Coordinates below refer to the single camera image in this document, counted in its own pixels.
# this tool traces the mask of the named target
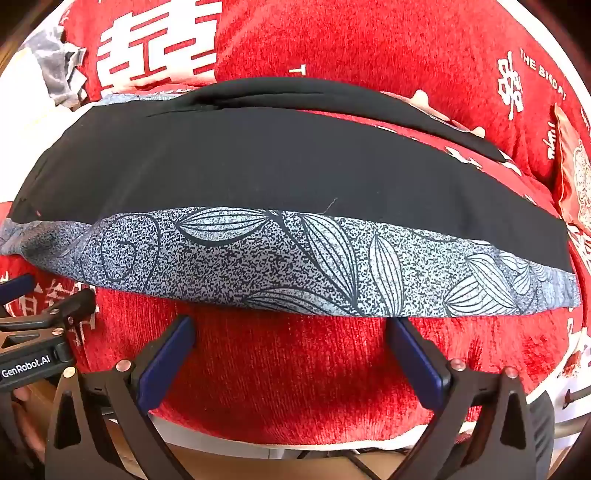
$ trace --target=blue gripper pad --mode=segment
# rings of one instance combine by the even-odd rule
[[[428,353],[400,319],[390,318],[387,321],[388,344],[419,402],[428,410],[439,411],[446,402],[449,380],[442,378],[440,372],[437,372]],[[437,357],[441,356],[441,360],[444,361],[443,354],[439,350],[434,353],[439,353]]]
[[[35,277],[30,273],[25,273],[20,277],[0,284],[0,306],[6,305],[35,289]]]
[[[176,320],[178,326],[146,367],[138,382],[137,406],[147,414],[158,408],[178,370],[195,344],[195,327],[191,317]]]

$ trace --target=screw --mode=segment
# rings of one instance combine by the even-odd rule
[[[131,362],[129,360],[119,360],[115,368],[118,372],[127,372],[131,368]]]
[[[467,367],[466,362],[461,358],[454,358],[450,360],[449,364],[456,372],[463,372]]]
[[[519,372],[515,367],[505,367],[505,375],[509,378],[517,378],[519,376]]]
[[[64,377],[70,378],[73,377],[76,373],[76,369],[74,367],[68,367],[64,370]]]

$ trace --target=patterned fabric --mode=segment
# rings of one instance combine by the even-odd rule
[[[96,102],[97,105],[112,105],[113,103],[127,103],[136,100],[172,100],[180,96],[181,93],[149,93],[147,95],[137,95],[136,93],[110,93],[102,100]]]
[[[580,304],[574,274],[486,241],[313,213],[187,208],[7,219],[0,254],[96,286],[335,316],[524,315]]]

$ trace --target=leaf pattern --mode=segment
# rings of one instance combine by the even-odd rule
[[[466,262],[476,281],[493,300],[509,309],[517,308],[509,283],[490,255],[471,255]]]
[[[357,260],[344,230],[332,218],[315,213],[302,213],[300,219],[319,270],[355,305]]]
[[[262,228],[269,220],[260,210],[214,207],[182,217],[175,227],[195,243],[229,245]]]
[[[242,300],[248,307],[306,315],[350,316],[344,308],[309,290],[298,288],[270,288],[249,295]]]
[[[531,285],[531,276],[529,269],[526,269],[523,273],[517,275],[513,281],[513,288],[519,295],[525,295]]]
[[[402,315],[404,285],[398,255],[390,242],[375,235],[369,246],[369,269],[388,309],[388,316]]]
[[[529,263],[522,258],[516,257],[509,252],[501,252],[499,257],[501,261],[511,270],[517,273],[523,273],[529,267]]]
[[[546,271],[547,267],[537,263],[532,263],[530,267],[539,281],[547,281],[549,279],[548,272]]]
[[[514,307],[506,307],[493,299],[474,275],[465,278],[453,287],[443,300],[450,316],[512,315]]]

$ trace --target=black cable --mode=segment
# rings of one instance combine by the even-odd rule
[[[578,392],[571,393],[570,390],[567,390],[566,395],[564,396],[564,405],[562,406],[562,409],[564,410],[572,402],[580,400],[581,398],[585,398],[588,395],[591,395],[591,385],[582,390],[579,390]]]
[[[345,458],[348,458],[359,470],[367,475],[371,480],[382,480],[378,477],[371,468],[365,465],[361,460],[357,458],[352,452],[344,450],[341,452]]]

